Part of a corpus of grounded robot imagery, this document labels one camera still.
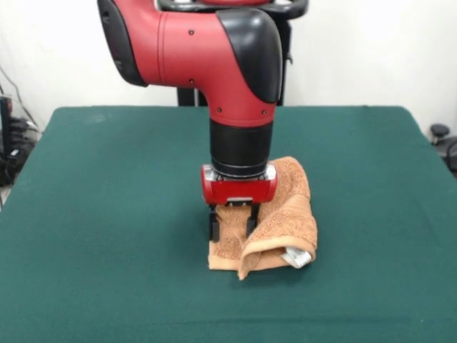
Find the cable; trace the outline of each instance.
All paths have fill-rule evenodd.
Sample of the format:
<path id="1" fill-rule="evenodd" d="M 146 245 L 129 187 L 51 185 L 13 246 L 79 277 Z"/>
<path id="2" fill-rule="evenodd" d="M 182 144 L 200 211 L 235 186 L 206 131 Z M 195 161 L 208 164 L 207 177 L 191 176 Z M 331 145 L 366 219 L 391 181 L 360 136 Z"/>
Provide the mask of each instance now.
<path id="1" fill-rule="evenodd" d="M 36 123 L 35 119 L 30 114 L 30 112 L 27 110 L 27 108 L 24 106 L 24 103 L 22 102 L 21 94 L 19 93 L 18 86 L 13 82 L 13 80 L 10 79 L 9 75 L 5 72 L 5 70 L 2 68 L 1 65 L 0 65 L 0 72 L 5 76 L 5 79 L 14 87 L 14 90 L 16 91 L 16 95 L 17 95 L 17 100 L 18 100 L 19 104 L 21 105 L 22 109 L 24 110 L 24 112 L 26 112 L 26 115 L 28 116 L 28 118 L 30 118 L 30 120 L 34 123 L 34 125 L 38 127 L 38 124 Z"/>

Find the black machine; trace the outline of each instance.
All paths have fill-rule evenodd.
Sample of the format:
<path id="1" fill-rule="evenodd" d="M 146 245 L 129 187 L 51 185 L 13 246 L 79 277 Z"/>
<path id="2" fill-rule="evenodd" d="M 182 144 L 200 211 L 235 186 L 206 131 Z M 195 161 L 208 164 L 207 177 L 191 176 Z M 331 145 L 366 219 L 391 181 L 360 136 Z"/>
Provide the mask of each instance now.
<path id="1" fill-rule="evenodd" d="M 431 126 L 432 145 L 443 159 L 449 170 L 457 176 L 457 136 L 449 136 L 451 130 L 446 125 Z"/>

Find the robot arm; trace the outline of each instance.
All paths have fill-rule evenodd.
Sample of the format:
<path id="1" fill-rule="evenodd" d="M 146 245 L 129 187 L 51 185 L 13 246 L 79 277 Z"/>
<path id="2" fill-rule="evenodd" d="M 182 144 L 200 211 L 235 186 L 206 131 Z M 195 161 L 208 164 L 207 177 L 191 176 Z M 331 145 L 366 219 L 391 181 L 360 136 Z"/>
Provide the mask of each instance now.
<path id="1" fill-rule="evenodd" d="M 157 11 L 154 0 L 98 0 L 98 5 L 111 56 L 125 81 L 204 93 L 211 137 L 211 166 L 201 171 L 206 203 L 212 209 L 255 204 L 257 212 L 261 202 L 272 200 L 276 173 L 268 157 L 282 81 L 273 19 L 252 8 Z"/>

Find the towel fold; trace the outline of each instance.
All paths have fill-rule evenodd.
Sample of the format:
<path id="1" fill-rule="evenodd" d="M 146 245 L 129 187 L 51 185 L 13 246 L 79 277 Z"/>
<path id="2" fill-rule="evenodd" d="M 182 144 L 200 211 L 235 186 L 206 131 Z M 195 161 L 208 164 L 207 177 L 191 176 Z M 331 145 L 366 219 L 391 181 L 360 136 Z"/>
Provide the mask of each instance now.
<path id="1" fill-rule="evenodd" d="M 271 163 L 278 175 L 276 194 L 261 205 L 258 226 L 248 239 L 250 207 L 216 208 L 220 239 L 209 243 L 209 269 L 238 271 L 243 280 L 251 271 L 301 268 L 316 259 L 318 230 L 305 171 L 289 156 Z"/>

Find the green table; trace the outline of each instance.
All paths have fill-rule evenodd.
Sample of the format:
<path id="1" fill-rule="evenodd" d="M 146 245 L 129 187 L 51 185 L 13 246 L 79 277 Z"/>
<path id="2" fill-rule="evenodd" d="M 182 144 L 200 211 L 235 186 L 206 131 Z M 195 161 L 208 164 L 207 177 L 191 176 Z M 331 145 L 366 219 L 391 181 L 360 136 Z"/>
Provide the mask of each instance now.
<path id="1" fill-rule="evenodd" d="M 205 109 L 59 109 L 0 214 L 0 342 L 455 342 L 457 183 L 398 107 L 277 111 L 318 257 L 207 267 Z"/>

